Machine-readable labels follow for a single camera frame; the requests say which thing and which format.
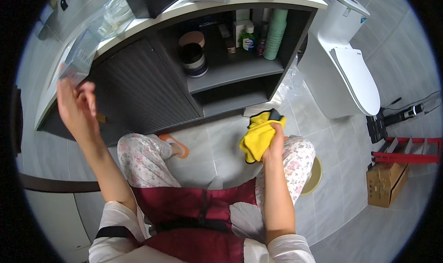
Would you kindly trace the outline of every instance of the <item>person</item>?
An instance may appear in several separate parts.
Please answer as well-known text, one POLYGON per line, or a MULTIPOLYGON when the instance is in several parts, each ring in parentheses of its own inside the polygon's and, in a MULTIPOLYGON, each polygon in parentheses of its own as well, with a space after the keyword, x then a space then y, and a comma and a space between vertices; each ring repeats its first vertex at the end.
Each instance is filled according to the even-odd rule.
POLYGON ((315 151, 302 137, 275 136, 257 177, 228 189, 182 188, 164 160, 183 157, 170 135, 128 134, 117 145, 120 171, 96 120, 95 85, 57 83, 58 111, 95 173, 105 207, 89 261, 314 262, 296 234, 294 203, 315 151), (147 238, 144 224, 152 225, 147 238))

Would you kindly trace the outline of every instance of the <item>bathroom vanity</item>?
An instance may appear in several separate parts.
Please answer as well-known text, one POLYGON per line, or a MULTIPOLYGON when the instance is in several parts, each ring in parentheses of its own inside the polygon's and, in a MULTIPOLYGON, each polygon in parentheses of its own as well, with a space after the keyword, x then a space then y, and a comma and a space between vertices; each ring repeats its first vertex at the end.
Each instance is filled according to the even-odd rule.
MULTIPOLYGON (((134 20, 124 34, 99 45, 86 78, 96 84, 98 112, 109 120, 100 123, 106 144, 115 145, 128 132, 156 133, 269 101, 318 9, 326 9, 323 0, 179 0, 156 19, 134 20), (228 54, 217 26, 207 26, 201 31, 208 72, 200 78, 185 75, 177 50, 183 22, 260 8, 288 9, 287 27, 275 60, 240 49, 228 54)), ((35 128, 73 139, 58 114, 57 80, 53 79, 57 64, 53 63, 41 94, 35 128)))

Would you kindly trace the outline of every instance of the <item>yellow microfiber towel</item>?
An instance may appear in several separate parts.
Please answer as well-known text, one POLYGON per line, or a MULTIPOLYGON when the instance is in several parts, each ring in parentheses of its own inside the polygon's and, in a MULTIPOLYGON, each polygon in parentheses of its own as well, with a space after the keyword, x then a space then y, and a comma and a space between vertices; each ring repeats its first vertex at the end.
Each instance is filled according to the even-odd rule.
POLYGON ((263 111, 251 117, 248 131, 238 144, 245 153, 246 163, 252 164, 261 160, 275 135, 275 129, 271 127, 271 123, 279 123, 284 127, 286 117, 280 115, 275 109, 263 111))

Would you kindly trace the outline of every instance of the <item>white box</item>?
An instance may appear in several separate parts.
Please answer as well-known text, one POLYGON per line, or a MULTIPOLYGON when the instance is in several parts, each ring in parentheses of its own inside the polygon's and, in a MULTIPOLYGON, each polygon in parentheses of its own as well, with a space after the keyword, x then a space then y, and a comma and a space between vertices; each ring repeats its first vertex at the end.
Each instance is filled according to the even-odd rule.
POLYGON ((242 21, 236 21, 232 25, 233 34, 234 34, 234 40, 235 40, 235 47, 240 47, 240 42, 238 41, 240 39, 241 34, 246 30, 247 24, 253 24, 251 20, 242 20, 242 21))
POLYGON ((235 21, 249 20, 249 9, 238 9, 235 11, 235 21))

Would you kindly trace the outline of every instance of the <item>open shelf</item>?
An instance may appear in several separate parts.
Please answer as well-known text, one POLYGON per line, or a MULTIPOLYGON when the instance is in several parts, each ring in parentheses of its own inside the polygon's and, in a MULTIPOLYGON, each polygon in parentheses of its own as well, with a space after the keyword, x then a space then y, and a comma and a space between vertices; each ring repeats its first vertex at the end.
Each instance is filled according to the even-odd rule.
POLYGON ((192 97, 203 108, 205 117, 267 102, 280 74, 226 84, 198 92, 192 97))
POLYGON ((191 94, 284 72, 278 59, 267 60, 258 57, 255 51, 237 48, 235 54, 229 54, 216 25, 202 28, 202 33, 205 35, 204 48, 208 72, 200 78, 187 78, 191 94))

